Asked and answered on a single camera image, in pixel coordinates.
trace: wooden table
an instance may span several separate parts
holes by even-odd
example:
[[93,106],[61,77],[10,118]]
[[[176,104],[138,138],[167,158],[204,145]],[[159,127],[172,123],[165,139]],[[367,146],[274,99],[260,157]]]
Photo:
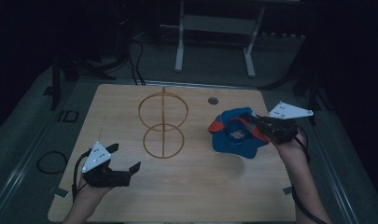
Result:
[[[295,219],[285,165],[272,145],[259,148],[249,160],[212,148],[208,126],[221,112],[249,106],[257,114],[267,109],[259,91],[165,87],[189,107],[179,127],[183,149],[170,159],[157,159],[144,149],[147,127],[138,115],[138,106],[149,95],[162,92],[159,86],[101,85],[92,101],[60,188],[70,190],[78,157],[99,140],[105,147],[119,143],[110,168],[128,170],[142,162],[128,188],[109,192],[89,221],[110,222],[248,222],[292,221]],[[217,105],[208,103],[218,99]],[[164,97],[165,123],[177,125],[186,114],[182,102]],[[148,125],[161,123],[161,97],[150,98],[141,107]],[[165,133],[165,153],[180,148],[177,130]],[[162,132],[150,131],[146,146],[154,153],[162,148]],[[56,196],[49,210],[51,221],[62,221],[72,204]]]

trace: person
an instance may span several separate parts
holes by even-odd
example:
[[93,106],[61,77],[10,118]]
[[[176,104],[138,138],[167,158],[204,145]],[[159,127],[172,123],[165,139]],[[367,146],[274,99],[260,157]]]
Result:
[[[305,144],[305,138],[302,134],[298,133],[296,138]],[[279,156],[287,168],[292,185],[297,192],[301,204],[312,215],[330,224],[331,220],[320,200],[313,176],[308,166],[304,148],[302,148],[296,140],[280,145],[276,143],[273,144],[278,150]],[[95,212],[96,207],[104,196],[112,190],[112,188],[93,188],[90,185],[87,185],[82,177],[78,184],[78,189],[80,189],[80,191],[77,193],[75,202],[64,219],[63,224],[85,223],[85,221]],[[306,224],[316,222],[305,215],[296,205],[296,223]]]

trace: desk leg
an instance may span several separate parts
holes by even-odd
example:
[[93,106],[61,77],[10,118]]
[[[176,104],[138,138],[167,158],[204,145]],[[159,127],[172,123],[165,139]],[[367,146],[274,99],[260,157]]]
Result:
[[181,72],[183,67],[183,53],[185,46],[183,44],[183,31],[184,31],[184,4],[185,1],[180,1],[180,20],[179,20],[179,45],[177,46],[176,62],[175,62],[175,71]]
[[252,55],[250,54],[252,52],[253,45],[255,44],[256,37],[258,36],[260,24],[262,17],[264,15],[265,7],[262,7],[259,11],[258,19],[255,22],[255,25],[253,27],[252,36],[250,38],[250,43],[247,46],[247,48],[244,48],[244,56],[245,56],[245,62],[246,62],[246,69],[247,69],[247,75],[249,77],[254,77],[255,69],[253,67],[253,61],[252,61]]

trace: floor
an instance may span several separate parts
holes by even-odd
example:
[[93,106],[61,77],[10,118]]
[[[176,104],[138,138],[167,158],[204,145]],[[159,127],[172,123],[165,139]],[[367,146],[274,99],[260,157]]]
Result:
[[[135,68],[147,85],[255,90],[287,72],[303,41],[303,38],[261,35],[252,53],[257,76],[249,78],[242,46],[200,43],[198,34],[187,36],[183,71],[176,73],[175,35],[176,30],[166,32],[158,44],[144,34],[135,37],[141,45],[133,43],[130,53],[134,64],[140,59]],[[89,76],[84,70],[78,82],[63,79],[62,100],[55,111],[50,111],[51,98],[43,94],[51,84],[51,69],[46,70],[0,128],[0,223],[50,223],[47,213],[54,197],[52,189],[59,185],[62,178],[59,171],[63,170],[64,162],[58,155],[43,156],[58,151],[69,158],[99,84],[134,85],[129,64],[106,72],[117,80]],[[295,96],[291,92],[294,84],[295,80],[275,90],[262,91],[266,106],[271,109],[284,101],[306,107],[307,95]],[[308,119],[297,122],[310,135],[311,170],[324,205],[334,223],[378,223],[378,196],[339,118],[322,101],[318,100],[318,104],[315,126]],[[58,121],[61,113],[68,110],[79,113],[77,122]],[[45,170],[57,174],[45,174]]]

